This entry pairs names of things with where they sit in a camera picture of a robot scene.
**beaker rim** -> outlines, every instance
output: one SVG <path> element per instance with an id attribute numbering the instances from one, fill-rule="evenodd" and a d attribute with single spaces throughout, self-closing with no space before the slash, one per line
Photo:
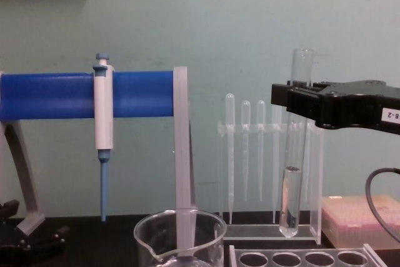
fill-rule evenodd
<path id="1" fill-rule="evenodd" d="M 207 242 L 207 243 L 204 243 L 204 244 L 202 244 L 202 245 L 198 245 L 198 246 L 195 246 L 195 247 L 192 247 L 192 248 L 188 248 L 188 249 L 173 249 L 173 250 L 171 250 L 171 251 L 167 251 L 166 253 L 156 254 L 156 253 L 154 252 L 153 248 L 150 247 L 147 243 L 145 243 L 145 242 L 137 235 L 137 230 L 138 230 L 144 223 L 148 222 L 149 220 L 156 219 L 156 218 L 159 218 L 159 217 L 165 216 L 165 215 L 176 214 L 177 211 L 189 211 L 189 212 L 191 212 L 191 213 L 196 212 L 197 214 L 201 214 L 201 215 L 205 215 L 205 216 L 212 217 L 212 218 L 214 218 L 214 219 L 221 225 L 222 231 L 221 231 L 221 233 L 220 233 L 216 238 L 214 238 L 212 241 Z M 135 227 L 134 227 L 134 229 L 133 229 L 133 236 L 134 236 L 135 240 L 136 240 L 140 245 L 142 245 L 143 247 L 145 247 L 145 248 L 151 253 L 151 255 L 152 255 L 154 258 L 156 258 L 158 261 L 161 262 L 163 258 L 165 258 L 165 257 L 167 257 L 167 256 L 170 256 L 171 254 L 174 254 L 174 253 L 179 253 L 179 252 L 183 252 L 183 251 L 190 251 L 190 252 L 193 252 L 193 253 L 194 253 L 195 251 L 199 251 L 200 249 L 204 249 L 204 248 L 210 247 L 211 245 L 213 245 L 213 244 L 219 242 L 220 240 L 222 240 L 222 239 L 224 238 L 224 236 L 225 236 L 225 234 L 226 234 L 226 230 L 227 230 L 227 226 L 226 226 L 225 221 L 224 221 L 222 218 L 220 218 L 218 215 L 216 215 L 216 214 L 212 214 L 212 213 L 210 213 L 210 212 L 202 211 L 202 210 L 200 210 L 200 209 L 193 209 L 193 208 L 191 208 L 191 209 L 168 209 L 168 210 L 165 210 L 165 211 L 162 211 L 162 212 L 158 212 L 158 213 L 156 213 L 156 214 L 152 214 L 152 215 L 147 216 L 147 217 L 143 218 L 142 220 L 140 220 L 140 221 L 137 223 L 137 225 L 135 225 Z"/>

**blue cylinder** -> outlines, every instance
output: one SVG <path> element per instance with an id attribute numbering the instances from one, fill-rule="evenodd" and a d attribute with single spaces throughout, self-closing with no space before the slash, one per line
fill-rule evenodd
<path id="1" fill-rule="evenodd" d="M 114 117 L 173 116 L 173 72 L 115 72 Z M 92 73 L 3 74 L 0 120 L 94 117 Z"/>

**pipette tip box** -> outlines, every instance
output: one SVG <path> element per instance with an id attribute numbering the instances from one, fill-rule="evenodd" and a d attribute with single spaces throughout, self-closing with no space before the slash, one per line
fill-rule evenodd
<path id="1" fill-rule="evenodd" d="M 400 236 L 400 203 L 388 195 L 373 196 L 383 220 Z M 365 196 L 322 198 L 322 231 L 335 248 L 397 249 L 396 242 L 378 223 Z"/>

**test tube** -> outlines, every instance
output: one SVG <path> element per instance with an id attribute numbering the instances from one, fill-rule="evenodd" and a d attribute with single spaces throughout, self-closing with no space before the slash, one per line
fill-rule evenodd
<path id="1" fill-rule="evenodd" d="M 228 173 L 228 207 L 229 224 L 232 223 L 234 202 L 234 130 L 235 130 L 235 96 L 231 93 L 225 96 L 225 125 L 227 132 L 227 173 Z"/>
<path id="2" fill-rule="evenodd" d="M 265 128 L 265 102 L 259 100 L 257 102 L 257 131 L 258 131 L 258 191 L 260 196 L 260 201 L 263 201 L 263 170 L 264 170 L 264 128 Z"/>
<path id="3" fill-rule="evenodd" d="M 313 57 L 312 49 L 295 49 L 293 51 L 291 86 L 295 86 L 298 81 L 305 82 L 306 86 L 311 85 Z M 289 113 L 287 126 L 279 230 L 285 237 L 291 238 L 298 233 L 299 229 L 307 118 Z"/>
<path id="4" fill-rule="evenodd" d="M 242 147 L 243 147 L 243 190 L 244 201 L 248 200 L 248 178 L 249 178 L 249 130 L 250 130 L 250 102 L 242 102 Z"/>

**gray stand leg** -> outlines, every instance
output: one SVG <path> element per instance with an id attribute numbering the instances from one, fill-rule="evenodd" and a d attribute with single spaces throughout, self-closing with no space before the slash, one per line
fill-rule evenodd
<path id="1" fill-rule="evenodd" d="M 19 121 L 3 123 L 4 135 L 17 169 L 19 183 L 24 196 L 27 215 L 18 228 L 30 235 L 43 221 L 44 214 L 40 210 L 36 187 L 33 181 L 31 164 L 26 151 L 25 140 Z"/>

